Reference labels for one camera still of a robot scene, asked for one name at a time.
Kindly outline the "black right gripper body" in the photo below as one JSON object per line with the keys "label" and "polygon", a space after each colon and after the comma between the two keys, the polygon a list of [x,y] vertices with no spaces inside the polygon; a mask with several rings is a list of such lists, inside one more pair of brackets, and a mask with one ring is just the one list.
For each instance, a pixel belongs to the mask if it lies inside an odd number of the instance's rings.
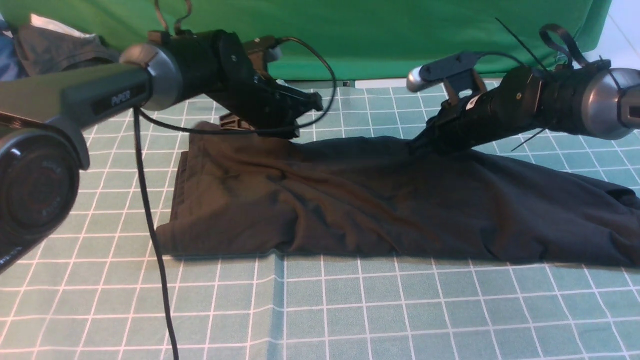
{"label": "black right gripper body", "polygon": [[544,78],[517,66],[500,84],[447,105],[409,142],[409,150],[452,155],[541,128],[536,118]]}

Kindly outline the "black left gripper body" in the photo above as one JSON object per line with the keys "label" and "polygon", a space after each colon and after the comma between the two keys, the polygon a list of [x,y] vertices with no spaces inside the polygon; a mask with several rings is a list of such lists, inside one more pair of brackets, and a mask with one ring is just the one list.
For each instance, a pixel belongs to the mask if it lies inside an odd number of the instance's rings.
{"label": "black left gripper body", "polygon": [[[235,32],[208,30],[199,38],[210,48],[217,69],[214,88],[206,95],[247,121],[253,132],[274,129],[311,111],[323,110],[318,92],[280,83],[271,75],[261,76],[244,50],[245,42]],[[281,44],[293,41],[291,37],[279,39]]]}

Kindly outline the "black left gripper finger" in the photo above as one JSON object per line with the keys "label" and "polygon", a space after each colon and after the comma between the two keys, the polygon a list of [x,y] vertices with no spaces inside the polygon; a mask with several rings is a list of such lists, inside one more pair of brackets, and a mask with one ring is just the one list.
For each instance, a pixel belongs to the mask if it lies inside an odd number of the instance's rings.
{"label": "black left gripper finger", "polygon": [[299,123],[297,120],[292,120],[286,124],[282,123],[281,126],[274,129],[261,129],[260,136],[285,140],[297,139],[300,137]]}
{"label": "black left gripper finger", "polygon": [[219,117],[219,127],[223,131],[254,131],[253,125],[237,115],[227,112]]}

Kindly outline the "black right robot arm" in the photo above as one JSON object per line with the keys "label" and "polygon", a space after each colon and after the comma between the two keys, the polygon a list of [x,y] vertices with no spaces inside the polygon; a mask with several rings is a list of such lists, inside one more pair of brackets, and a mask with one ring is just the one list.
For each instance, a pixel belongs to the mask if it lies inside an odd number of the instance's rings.
{"label": "black right robot arm", "polygon": [[637,69],[598,60],[578,69],[559,66],[542,77],[518,66],[493,89],[445,102],[409,148],[449,155],[544,130],[617,141],[638,128]]}

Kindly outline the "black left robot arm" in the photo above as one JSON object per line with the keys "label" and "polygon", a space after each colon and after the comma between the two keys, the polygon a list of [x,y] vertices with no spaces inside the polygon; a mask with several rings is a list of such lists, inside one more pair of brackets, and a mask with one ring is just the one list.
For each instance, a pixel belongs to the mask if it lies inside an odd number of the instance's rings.
{"label": "black left robot arm", "polygon": [[298,119],[323,111],[317,92],[277,82],[268,63],[289,37],[241,41],[235,32],[152,30],[116,63],[2,82],[1,269],[52,235],[90,166],[83,132],[130,109],[159,112],[206,95],[226,109],[224,132],[292,139]]}

